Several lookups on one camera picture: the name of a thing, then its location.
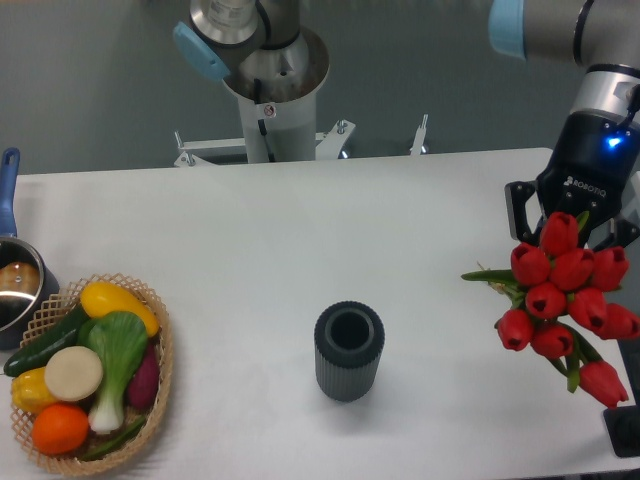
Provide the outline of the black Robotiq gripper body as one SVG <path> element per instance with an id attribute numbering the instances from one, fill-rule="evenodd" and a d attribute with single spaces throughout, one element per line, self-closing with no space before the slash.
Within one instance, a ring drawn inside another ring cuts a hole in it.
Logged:
<path id="1" fill-rule="evenodd" d="M 594 229 L 621 215 L 622 193 L 638 157 L 636 124 L 592 113 L 570 115 L 548 165 L 536 178 L 544 217 L 586 212 L 580 238 L 587 240 Z"/>

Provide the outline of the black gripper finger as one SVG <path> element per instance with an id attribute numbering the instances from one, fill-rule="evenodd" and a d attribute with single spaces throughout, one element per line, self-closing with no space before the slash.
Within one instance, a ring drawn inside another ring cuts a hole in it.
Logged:
<path id="1" fill-rule="evenodd" d="M 514 240 L 538 246 L 542 230 L 542 219 L 531 229 L 528 222 L 527 202 L 537 194 L 538 182 L 513 181 L 504 187 L 510 236 Z"/>
<path id="2" fill-rule="evenodd" d="M 617 215 L 609 221 L 609 233 L 604 240 L 595 245 L 592 250 L 599 252 L 609 248 L 626 248 L 639 238 L 639 226 L 622 215 Z"/>

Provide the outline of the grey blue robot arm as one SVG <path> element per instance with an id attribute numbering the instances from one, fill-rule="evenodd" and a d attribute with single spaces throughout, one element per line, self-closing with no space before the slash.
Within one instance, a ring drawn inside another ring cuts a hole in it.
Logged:
<path id="1" fill-rule="evenodd" d="M 553 213 L 584 219 L 580 238 L 607 225 L 602 247 L 624 247 L 639 229 L 621 212 L 639 156 L 639 5 L 635 1 L 496 1 L 493 49 L 522 59 L 571 61 L 586 73 L 546 168 L 505 188 L 514 239 L 538 244 Z M 302 27 L 295 1 L 194 1 L 173 31 L 183 58 L 236 97 L 252 163 L 337 159 L 353 131 L 316 131 L 316 94 L 328 52 Z M 540 225 L 526 205 L 536 198 Z"/>

